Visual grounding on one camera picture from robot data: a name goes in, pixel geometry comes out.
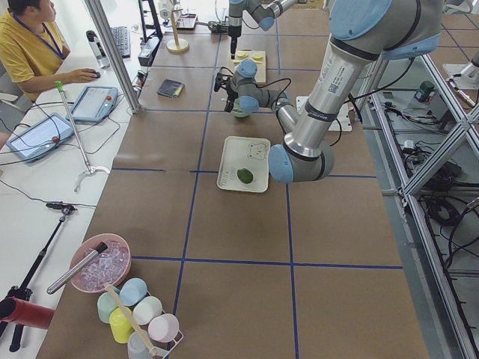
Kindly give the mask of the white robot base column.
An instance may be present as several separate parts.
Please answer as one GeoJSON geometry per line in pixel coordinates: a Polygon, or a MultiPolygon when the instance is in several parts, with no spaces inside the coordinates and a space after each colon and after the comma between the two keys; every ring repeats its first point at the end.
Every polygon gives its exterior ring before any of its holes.
{"type": "MultiPolygon", "coordinates": [[[[297,96],[296,97],[296,110],[299,114],[304,112],[305,103],[308,100],[307,96],[297,96]]],[[[329,127],[330,132],[351,132],[353,130],[353,126],[351,124],[350,116],[349,116],[349,106],[342,105],[341,109],[338,113],[337,119],[334,120],[329,127]]]]}

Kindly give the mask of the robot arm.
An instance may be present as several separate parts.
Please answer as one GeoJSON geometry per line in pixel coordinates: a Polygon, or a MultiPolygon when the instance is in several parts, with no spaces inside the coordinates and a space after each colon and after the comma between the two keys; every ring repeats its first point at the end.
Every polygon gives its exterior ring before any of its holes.
{"type": "Polygon", "coordinates": [[[235,58],[237,42],[242,34],[242,15],[244,11],[252,17],[262,30],[267,31],[273,26],[275,19],[298,2],[298,0],[273,1],[264,7],[260,0],[230,0],[228,36],[231,39],[231,59],[235,58]]]}
{"type": "Polygon", "coordinates": [[[334,165],[325,135],[337,118],[363,68],[378,58],[415,58],[439,44],[442,1],[336,1],[329,13],[329,42],[323,65],[302,113],[286,94],[254,80],[257,65],[241,61],[232,75],[218,73],[215,90],[228,94],[225,110],[235,104],[246,114],[271,108],[286,132],[271,147],[268,163],[278,182],[320,180],[334,165]]]}

